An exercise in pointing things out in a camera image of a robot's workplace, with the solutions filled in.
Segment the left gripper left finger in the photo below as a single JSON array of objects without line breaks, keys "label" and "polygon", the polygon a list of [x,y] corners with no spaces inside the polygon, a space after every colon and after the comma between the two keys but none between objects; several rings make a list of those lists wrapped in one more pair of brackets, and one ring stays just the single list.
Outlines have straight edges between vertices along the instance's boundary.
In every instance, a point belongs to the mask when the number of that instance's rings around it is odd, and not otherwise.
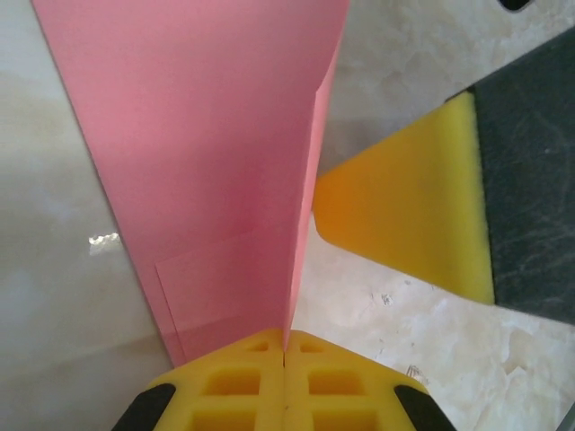
[{"label": "left gripper left finger", "polygon": [[263,330],[161,374],[111,431],[281,431],[284,350]]}]

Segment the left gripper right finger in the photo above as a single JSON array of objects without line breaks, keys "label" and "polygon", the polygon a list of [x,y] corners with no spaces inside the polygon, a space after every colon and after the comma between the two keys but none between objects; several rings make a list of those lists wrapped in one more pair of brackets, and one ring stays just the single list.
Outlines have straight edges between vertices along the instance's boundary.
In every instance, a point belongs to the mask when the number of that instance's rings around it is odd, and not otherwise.
[{"label": "left gripper right finger", "polygon": [[285,353],[285,431],[456,431],[410,376],[296,330]]}]

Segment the pink paper sheet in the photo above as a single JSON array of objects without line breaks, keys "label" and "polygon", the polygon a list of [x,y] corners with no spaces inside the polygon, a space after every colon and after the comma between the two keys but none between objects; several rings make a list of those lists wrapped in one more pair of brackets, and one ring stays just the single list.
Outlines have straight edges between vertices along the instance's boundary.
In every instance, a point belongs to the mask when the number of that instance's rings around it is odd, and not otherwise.
[{"label": "pink paper sheet", "polygon": [[287,329],[349,0],[32,0],[172,362]]}]

